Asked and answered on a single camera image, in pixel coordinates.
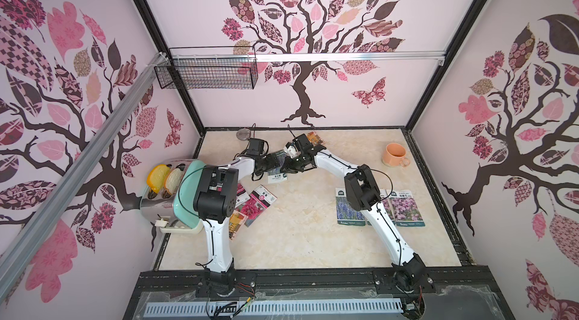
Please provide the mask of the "pink rose packet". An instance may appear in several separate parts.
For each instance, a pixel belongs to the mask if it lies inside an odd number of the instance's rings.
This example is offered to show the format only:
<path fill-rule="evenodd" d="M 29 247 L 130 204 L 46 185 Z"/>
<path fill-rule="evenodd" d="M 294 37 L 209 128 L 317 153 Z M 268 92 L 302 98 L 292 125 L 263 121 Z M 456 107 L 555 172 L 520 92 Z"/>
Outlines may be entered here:
<path fill-rule="evenodd" d="M 263 185 L 259 185 L 249 194 L 249 199 L 242 202 L 236 209 L 246 217 L 244 225 L 249 227 L 276 201 L 277 196 Z"/>
<path fill-rule="evenodd" d="M 246 189 L 241 183 L 238 183 L 236 195 L 235 207 L 243 205 L 245 202 L 250 200 L 250 194 L 247 193 Z"/>

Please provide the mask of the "lavender seed packet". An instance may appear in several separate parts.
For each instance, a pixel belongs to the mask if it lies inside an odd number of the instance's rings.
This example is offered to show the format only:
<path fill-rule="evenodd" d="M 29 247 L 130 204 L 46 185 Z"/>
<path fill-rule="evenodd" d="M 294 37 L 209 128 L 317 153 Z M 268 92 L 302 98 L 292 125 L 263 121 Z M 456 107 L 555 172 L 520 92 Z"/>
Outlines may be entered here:
<path fill-rule="evenodd" d="M 364 227 L 366 219 L 351 208 L 344 188 L 336 188 L 336 220 L 338 225 Z"/>
<path fill-rule="evenodd" d="M 278 184 L 287 180 L 287 174 L 281 171 L 281 167 L 285 162 L 286 154 L 285 152 L 280 151 L 276 153 L 276 157 L 278 162 L 277 166 L 274 169 L 268 171 L 267 174 L 267 180 L 269 184 Z"/>

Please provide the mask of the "pink cosmos seed packet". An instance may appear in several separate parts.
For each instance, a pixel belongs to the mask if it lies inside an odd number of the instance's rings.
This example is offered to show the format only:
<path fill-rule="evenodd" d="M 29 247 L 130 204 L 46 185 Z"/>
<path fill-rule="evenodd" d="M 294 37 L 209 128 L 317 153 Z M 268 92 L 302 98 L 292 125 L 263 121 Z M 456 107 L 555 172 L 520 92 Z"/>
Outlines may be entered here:
<path fill-rule="evenodd" d="M 394 216 L 394 207 L 392 205 L 390 193 L 387 192 L 386 189 L 381 189 L 380 190 L 380 196 L 381 196 L 381 202 L 384 205 L 384 209 L 385 209 L 388 217 L 390 218 L 390 220 L 393 223 L 396 223 L 396 219 Z"/>

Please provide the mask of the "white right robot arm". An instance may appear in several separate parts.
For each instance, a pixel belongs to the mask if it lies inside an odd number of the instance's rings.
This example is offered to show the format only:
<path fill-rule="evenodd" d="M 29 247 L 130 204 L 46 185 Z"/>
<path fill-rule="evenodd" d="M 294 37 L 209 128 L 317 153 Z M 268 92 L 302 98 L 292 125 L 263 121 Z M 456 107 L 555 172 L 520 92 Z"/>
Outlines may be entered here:
<path fill-rule="evenodd" d="M 393 283 L 410 294 L 421 286 L 426 266 L 419 254 L 404 240 L 386 212 L 373 170 L 356 166 L 332 154 L 324 145 L 314 145 L 306 135 L 299 135 L 283 149 L 286 157 L 281 171 L 288 174 L 324 169 L 344 180 L 345 196 L 350 207 L 360 212 L 383 241 L 394 269 Z"/>

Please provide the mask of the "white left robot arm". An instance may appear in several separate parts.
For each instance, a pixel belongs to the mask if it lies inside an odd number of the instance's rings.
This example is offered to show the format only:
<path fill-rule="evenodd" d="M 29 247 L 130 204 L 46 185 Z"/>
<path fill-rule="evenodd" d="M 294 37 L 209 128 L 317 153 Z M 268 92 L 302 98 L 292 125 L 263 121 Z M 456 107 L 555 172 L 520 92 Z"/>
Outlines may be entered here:
<path fill-rule="evenodd" d="M 204 225 L 208 259 L 202 264 L 204 284 L 222 296 L 235 290 L 235 261 L 230 249 L 229 222 L 235 209 L 241 178 L 263 175 L 279 166 L 262 139 L 251 138 L 248 148 L 230 163 L 204 165 L 193 208 Z"/>

